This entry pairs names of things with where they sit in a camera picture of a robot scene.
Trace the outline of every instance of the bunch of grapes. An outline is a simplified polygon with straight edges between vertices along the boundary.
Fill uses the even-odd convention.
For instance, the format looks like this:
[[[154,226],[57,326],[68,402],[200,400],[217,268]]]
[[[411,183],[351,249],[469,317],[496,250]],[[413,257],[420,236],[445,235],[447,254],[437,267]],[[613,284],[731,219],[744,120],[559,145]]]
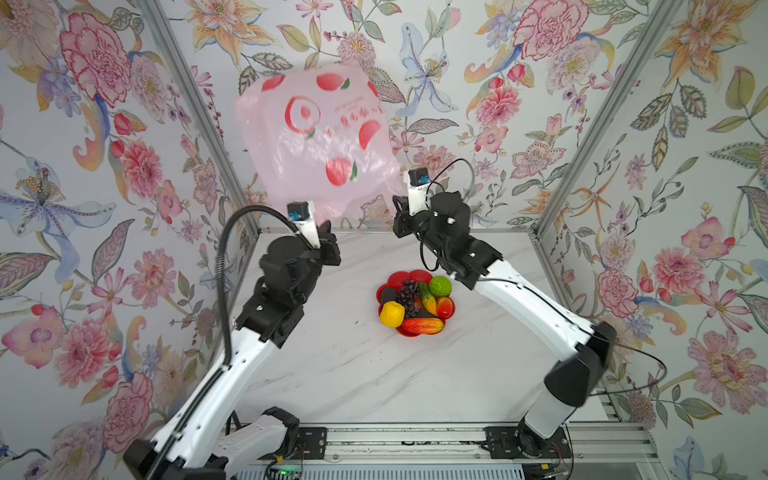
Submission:
[[[419,313],[415,301],[419,298],[419,282],[407,280],[403,282],[397,294],[397,303],[406,308],[406,317],[413,318]]]

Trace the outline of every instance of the pink plastic bag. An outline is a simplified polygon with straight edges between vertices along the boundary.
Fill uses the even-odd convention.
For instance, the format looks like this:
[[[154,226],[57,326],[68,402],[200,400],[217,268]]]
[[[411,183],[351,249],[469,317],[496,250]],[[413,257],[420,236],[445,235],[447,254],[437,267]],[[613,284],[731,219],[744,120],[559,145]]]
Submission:
[[[278,210],[312,200],[322,223],[381,193],[395,211],[390,203],[402,193],[400,165],[379,94],[364,71],[332,65],[264,78],[237,99],[235,110]]]

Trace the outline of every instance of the floral wallpaper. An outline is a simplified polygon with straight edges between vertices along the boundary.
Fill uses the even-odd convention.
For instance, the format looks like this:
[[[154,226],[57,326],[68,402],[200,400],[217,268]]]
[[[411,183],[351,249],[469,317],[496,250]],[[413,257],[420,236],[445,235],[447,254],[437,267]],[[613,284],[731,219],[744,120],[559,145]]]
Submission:
[[[230,190],[131,0],[0,0],[0,69],[0,478],[130,478],[212,355]]]
[[[687,0],[544,244],[671,478],[768,475],[768,7]]]
[[[368,72],[403,168],[467,193],[473,227],[530,227],[653,11],[651,0],[170,0],[162,6],[246,196],[268,204],[234,102],[263,76]],[[383,197],[336,228],[392,224]],[[264,226],[274,226],[265,219]]]

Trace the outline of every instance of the white marble tabletop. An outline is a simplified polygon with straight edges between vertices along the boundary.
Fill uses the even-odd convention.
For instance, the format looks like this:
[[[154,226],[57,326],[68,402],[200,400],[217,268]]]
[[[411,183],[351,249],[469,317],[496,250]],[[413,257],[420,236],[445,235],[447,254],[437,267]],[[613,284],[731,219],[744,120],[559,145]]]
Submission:
[[[235,315],[261,275],[259,258],[278,236],[259,239]],[[302,422],[501,422],[525,414],[555,362],[533,333],[454,282],[456,314],[445,330],[401,336],[380,323],[376,289],[393,272],[422,268],[419,243],[386,233],[337,236],[341,266],[324,268],[298,327],[257,373],[237,406],[244,421],[271,406]],[[525,233],[475,236],[553,296]],[[605,420],[599,405],[575,416]]]

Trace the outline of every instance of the green lime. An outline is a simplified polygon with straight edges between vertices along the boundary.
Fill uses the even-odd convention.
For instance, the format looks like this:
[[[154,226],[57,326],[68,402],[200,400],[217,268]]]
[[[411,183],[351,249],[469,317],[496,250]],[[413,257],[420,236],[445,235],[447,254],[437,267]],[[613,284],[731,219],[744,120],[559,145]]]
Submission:
[[[444,276],[436,276],[429,282],[429,291],[434,296],[448,296],[451,294],[451,280]]]

